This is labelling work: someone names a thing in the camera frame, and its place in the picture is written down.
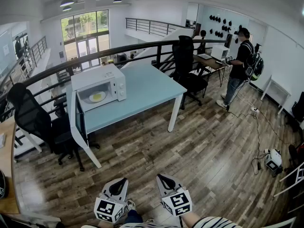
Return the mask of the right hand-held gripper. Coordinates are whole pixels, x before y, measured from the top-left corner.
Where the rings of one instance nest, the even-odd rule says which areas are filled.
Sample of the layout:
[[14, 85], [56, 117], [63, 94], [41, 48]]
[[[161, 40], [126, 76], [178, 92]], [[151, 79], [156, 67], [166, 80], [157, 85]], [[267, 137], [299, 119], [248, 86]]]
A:
[[157, 174], [156, 181], [160, 194], [163, 197], [161, 202], [170, 214], [178, 217], [192, 211], [190, 193], [182, 188], [182, 183], [179, 179], [167, 174]]

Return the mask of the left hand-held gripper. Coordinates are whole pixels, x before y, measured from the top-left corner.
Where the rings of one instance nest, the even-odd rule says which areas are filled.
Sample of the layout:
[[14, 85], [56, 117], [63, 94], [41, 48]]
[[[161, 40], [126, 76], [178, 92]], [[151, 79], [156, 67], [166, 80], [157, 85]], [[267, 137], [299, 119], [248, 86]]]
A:
[[124, 213], [128, 183], [127, 178], [118, 178], [104, 185], [100, 197], [95, 201], [96, 218], [110, 223], [118, 221]]

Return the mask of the white round plate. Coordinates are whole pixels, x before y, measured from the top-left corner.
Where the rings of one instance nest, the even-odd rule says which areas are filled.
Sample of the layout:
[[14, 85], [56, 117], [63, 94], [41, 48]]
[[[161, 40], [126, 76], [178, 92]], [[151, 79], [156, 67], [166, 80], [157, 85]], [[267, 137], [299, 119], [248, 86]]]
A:
[[97, 93], [102, 93], [103, 94], [103, 100], [106, 98], [106, 93], [104, 92], [104, 91], [100, 91], [100, 92], [94, 92], [94, 93], [92, 93], [91, 95], [94, 95], [94, 94], [97, 94]]

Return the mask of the person's right forearm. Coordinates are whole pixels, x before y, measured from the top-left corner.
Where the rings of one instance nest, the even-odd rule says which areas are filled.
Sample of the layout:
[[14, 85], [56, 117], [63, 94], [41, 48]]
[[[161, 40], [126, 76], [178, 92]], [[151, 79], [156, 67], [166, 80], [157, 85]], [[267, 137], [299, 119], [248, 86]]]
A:
[[210, 219], [210, 217], [202, 218], [194, 212], [183, 214], [181, 218], [188, 228], [202, 228], [204, 223]]

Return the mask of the person's left forearm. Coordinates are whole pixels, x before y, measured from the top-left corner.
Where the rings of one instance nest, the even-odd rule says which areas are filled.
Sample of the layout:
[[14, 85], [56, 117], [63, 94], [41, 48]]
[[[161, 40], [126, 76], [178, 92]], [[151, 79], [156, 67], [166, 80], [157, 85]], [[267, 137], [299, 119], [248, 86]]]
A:
[[106, 221], [99, 221], [98, 225], [99, 228], [119, 228], [118, 225], [112, 224], [110, 222], [106, 222]]

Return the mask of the person's leg in jeans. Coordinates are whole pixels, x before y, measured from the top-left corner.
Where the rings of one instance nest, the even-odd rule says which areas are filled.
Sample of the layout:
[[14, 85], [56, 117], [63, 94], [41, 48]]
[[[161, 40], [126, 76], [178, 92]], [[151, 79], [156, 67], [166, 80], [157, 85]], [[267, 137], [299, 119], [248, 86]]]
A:
[[127, 218], [124, 221], [124, 224], [128, 223], [143, 223], [143, 219], [136, 210], [131, 209], [128, 211]]

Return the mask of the person's striped shirt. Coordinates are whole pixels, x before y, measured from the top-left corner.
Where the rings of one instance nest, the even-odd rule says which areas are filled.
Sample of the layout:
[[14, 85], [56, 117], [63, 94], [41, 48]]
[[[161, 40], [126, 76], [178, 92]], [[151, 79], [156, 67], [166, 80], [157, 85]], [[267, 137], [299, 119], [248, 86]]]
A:
[[[159, 224], [153, 222], [127, 223], [119, 228], [181, 228], [174, 225]], [[199, 219], [191, 228], [242, 228], [229, 219], [221, 217], [203, 217]]]

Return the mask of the light blue table white legs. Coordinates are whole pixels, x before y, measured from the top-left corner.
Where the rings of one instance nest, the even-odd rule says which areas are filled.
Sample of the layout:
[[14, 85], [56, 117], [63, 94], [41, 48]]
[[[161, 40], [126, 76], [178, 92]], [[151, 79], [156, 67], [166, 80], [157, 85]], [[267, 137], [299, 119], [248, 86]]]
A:
[[[113, 110], [110, 110], [110, 113], [119, 110], [116, 116], [120, 116], [121, 120], [123, 120], [174, 99], [174, 107], [168, 126], [168, 131], [171, 132], [174, 128], [182, 96], [186, 92], [186, 89], [150, 65], [137, 65], [120, 70], [125, 75], [126, 99], [121, 102], [121, 106], [115, 106]], [[68, 112], [70, 109], [71, 91], [70, 84], [66, 88]], [[96, 129], [98, 125], [95, 124], [96, 121], [91, 114], [85, 115], [85, 123], [86, 130], [88, 131], [87, 135], [99, 130]]]

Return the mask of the white device on floor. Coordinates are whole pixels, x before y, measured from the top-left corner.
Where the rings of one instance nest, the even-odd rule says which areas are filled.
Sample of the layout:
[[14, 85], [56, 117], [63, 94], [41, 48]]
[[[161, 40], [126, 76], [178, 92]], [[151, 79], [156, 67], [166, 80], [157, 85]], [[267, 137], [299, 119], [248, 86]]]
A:
[[273, 177], [280, 174], [283, 171], [280, 151], [276, 149], [265, 149], [265, 165], [271, 170]]

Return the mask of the light wooden curved desk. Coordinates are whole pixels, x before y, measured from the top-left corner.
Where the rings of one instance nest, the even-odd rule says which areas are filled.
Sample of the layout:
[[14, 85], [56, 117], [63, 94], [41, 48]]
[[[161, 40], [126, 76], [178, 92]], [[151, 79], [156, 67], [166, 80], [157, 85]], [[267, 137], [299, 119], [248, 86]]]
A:
[[0, 199], [0, 213], [7, 215], [20, 214], [13, 174], [15, 132], [14, 117], [0, 123], [0, 134], [5, 136], [4, 146], [0, 148], [0, 170], [4, 173], [7, 184], [6, 196]]

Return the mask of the black mesh office chair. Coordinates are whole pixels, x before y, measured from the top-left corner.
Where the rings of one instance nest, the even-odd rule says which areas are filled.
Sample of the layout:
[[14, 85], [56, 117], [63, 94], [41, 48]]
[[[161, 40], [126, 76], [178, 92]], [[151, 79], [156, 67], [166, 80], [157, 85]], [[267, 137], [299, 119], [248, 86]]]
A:
[[172, 46], [172, 53], [175, 61], [175, 71], [173, 80], [187, 89], [183, 94], [181, 109], [185, 109], [185, 99], [190, 97], [202, 105], [202, 102], [196, 97], [200, 91], [206, 92], [209, 76], [203, 76], [204, 72], [209, 72], [200, 62], [193, 59], [194, 45], [189, 36], [179, 36], [179, 42]]
[[92, 152], [86, 134], [85, 115], [75, 94], [72, 94], [71, 109], [63, 116], [51, 119], [33, 94], [22, 83], [16, 83], [7, 94], [7, 101], [15, 108], [14, 119], [24, 132], [45, 142], [52, 153], [59, 155], [58, 164], [68, 156], [76, 156], [80, 171], [84, 171], [78, 148], [82, 148], [97, 168], [101, 163]]

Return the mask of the black round object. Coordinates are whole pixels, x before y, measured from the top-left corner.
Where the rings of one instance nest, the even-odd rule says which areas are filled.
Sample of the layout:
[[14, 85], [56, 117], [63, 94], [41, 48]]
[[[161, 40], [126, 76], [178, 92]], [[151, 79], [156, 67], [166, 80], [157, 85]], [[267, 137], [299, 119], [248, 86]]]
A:
[[0, 199], [6, 195], [6, 178], [2, 170], [0, 170]]

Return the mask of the dark wooden desk black legs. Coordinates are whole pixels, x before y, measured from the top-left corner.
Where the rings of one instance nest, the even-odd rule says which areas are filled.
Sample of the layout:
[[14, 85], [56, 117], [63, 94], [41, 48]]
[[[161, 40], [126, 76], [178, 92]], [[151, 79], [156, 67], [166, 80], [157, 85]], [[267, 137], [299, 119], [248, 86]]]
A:
[[208, 76], [218, 73], [219, 80], [220, 80], [220, 87], [222, 87], [224, 74], [225, 74], [225, 70], [226, 70], [226, 66], [224, 64], [221, 64], [219, 61], [217, 61], [213, 57], [211, 57], [209, 59], [204, 59], [199, 55], [193, 55], [193, 59], [194, 59], [194, 61], [201, 63], [204, 68], [209, 70]]

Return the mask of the curved black metal railing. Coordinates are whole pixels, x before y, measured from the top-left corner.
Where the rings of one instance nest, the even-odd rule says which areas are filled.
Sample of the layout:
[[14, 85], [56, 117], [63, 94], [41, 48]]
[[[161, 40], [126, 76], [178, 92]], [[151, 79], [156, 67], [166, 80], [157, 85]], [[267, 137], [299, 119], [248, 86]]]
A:
[[[206, 42], [206, 43], [225, 43], [225, 45], [228, 45], [231, 42], [231, 39], [227, 39], [227, 40], [211, 40], [211, 39], [203, 39], [203, 40], [193, 40], [193, 43], [199, 43], [199, 42]], [[112, 56], [114, 54], [119, 54], [119, 53], [123, 53], [123, 52], [127, 52], [127, 51], [132, 51], [132, 50], [138, 50], [138, 49], [146, 49], [144, 52], [147, 51], [147, 48], [157, 48], [157, 52], [154, 54], [149, 54], [147, 56], [143, 56], [143, 57], [135, 57], [134, 59], [128, 59], [123, 61], [122, 63], [128, 63], [128, 62], [133, 62], [133, 61], [137, 61], [137, 60], [143, 60], [146, 58], [151, 58], [151, 57], [156, 57], [156, 63], [152, 64], [153, 66], [157, 67], [157, 69], [160, 68], [160, 66], [164, 63], [167, 63], [169, 61], [161, 61], [161, 56], [162, 55], [167, 55], [167, 54], [172, 54], [172, 51], [169, 52], [162, 52], [162, 47], [163, 46], [172, 46], [178, 43], [178, 40], [165, 40], [165, 41], [154, 41], [154, 42], [148, 42], [148, 43], [141, 43], [141, 44], [132, 44], [132, 45], [128, 45], [128, 46], [123, 46], [123, 47], [116, 47], [116, 48], [112, 48], [112, 49], [108, 49], [108, 50], [104, 50], [104, 51], [100, 51], [100, 52], [96, 52], [93, 54], [90, 54], [88, 56], [84, 56], [84, 57], [80, 57], [77, 59], [73, 59], [72, 61], [68, 61], [68, 62], [64, 62], [61, 63], [57, 66], [54, 66], [50, 69], [47, 69], [41, 73], [38, 73], [37, 75], [27, 79], [26, 81], [23, 82], [25, 87], [31, 86], [41, 80], [43, 80], [44, 78], [47, 78], [53, 74], [59, 73], [61, 71], [67, 71], [69, 77], [71, 78], [72, 75], [74, 75], [73, 72], [73, 68], [74, 67], [78, 67], [81, 66], [82, 63], [94, 60], [94, 59], [99, 59], [101, 57], [106, 57], [106, 56]], [[65, 79], [61, 82], [55, 83], [53, 85], [50, 85], [46, 88], [43, 88], [41, 90], [39, 90], [37, 93], [34, 94], [35, 96], [38, 96], [48, 90], [51, 90], [59, 85], [62, 85], [64, 83], [69, 82], [71, 79]], [[7, 101], [6, 97], [8, 94], [8, 91], [6, 93], [3, 93], [2, 95], [0, 95], [0, 104], [3, 101]]]

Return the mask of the small white side table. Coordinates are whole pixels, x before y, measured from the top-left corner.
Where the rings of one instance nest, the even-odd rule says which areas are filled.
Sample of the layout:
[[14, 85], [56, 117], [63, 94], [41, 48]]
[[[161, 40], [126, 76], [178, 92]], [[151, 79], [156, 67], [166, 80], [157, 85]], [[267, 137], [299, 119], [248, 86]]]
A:
[[274, 95], [279, 97], [281, 99], [280, 102], [278, 102], [278, 115], [282, 112], [282, 110], [285, 108], [286, 102], [288, 99], [291, 97], [292, 93], [290, 90], [290, 87], [286, 85], [283, 81], [283, 78], [278, 76], [278, 75], [271, 75], [268, 83], [266, 85], [266, 88], [264, 89], [262, 96], [260, 100], [262, 101], [266, 95], [269, 97], [273, 98], [270, 93], [271, 93], [271, 88], [274, 89]]

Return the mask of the grey balcony railing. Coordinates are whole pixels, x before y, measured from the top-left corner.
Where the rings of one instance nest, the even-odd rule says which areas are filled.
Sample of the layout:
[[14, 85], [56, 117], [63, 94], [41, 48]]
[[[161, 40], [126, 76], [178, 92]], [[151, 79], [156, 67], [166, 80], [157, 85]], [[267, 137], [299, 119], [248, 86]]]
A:
[[16, 63], [8, 66], [6, 73], [0, 74], [0, 87], [9, 83], [24, 81], [31, 76], [33, 70], [38, 66], [38, 62], [47, 50], [46, 36], [42, 37], [37, 43], [23, 53]]

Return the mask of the straight black stair railing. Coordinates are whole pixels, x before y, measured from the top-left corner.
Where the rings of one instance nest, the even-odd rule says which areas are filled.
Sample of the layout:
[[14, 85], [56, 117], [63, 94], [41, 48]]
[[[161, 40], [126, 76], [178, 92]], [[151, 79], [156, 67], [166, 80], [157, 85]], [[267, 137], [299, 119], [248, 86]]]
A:
[[186, 29], [187, 27], [156, 21], [149, 19], [136, 19], [136, 18], [125, 18], [126, 28], [134, 31], [148, 33], [149, 35], [155, 35], [165, 37], [177, 29]]

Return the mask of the white frame chair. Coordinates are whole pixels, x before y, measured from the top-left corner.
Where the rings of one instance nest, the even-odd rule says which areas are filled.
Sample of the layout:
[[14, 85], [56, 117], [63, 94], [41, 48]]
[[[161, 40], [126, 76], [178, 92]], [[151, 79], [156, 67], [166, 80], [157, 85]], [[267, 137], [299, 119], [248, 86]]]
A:
[[293, 214], [302, 209], [304, 207], [304, 162], [280, 179], [279, 184], [283, 184], [284, 188], [275, 193], [273, 197], [279, 198], [283, 194], [289, 195], [287, 214]]

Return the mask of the group of black wall-hung items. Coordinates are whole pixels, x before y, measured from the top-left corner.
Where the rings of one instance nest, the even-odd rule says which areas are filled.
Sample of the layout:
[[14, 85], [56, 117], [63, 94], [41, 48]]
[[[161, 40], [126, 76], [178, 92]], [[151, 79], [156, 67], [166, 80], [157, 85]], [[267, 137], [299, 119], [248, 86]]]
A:
[[211, 22], [209, 34], [217, 38], [227, 38], [231, 35], [235, 39], [235, 42], [238, 43], [241, 25], [235, 28], [232, 26], [231, 20], [227, 20], [226, 18], [222, 19], [219, 15], [210, 15], [209, 20]]

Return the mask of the large glass window wall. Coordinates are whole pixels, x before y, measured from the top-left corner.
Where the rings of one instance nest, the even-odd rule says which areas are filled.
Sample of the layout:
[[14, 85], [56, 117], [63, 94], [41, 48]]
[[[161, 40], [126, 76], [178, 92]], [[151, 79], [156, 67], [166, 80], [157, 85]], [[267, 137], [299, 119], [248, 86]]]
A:
[[68, 61], [110, 48], [109, 10], [63, 18], [61, 30]]

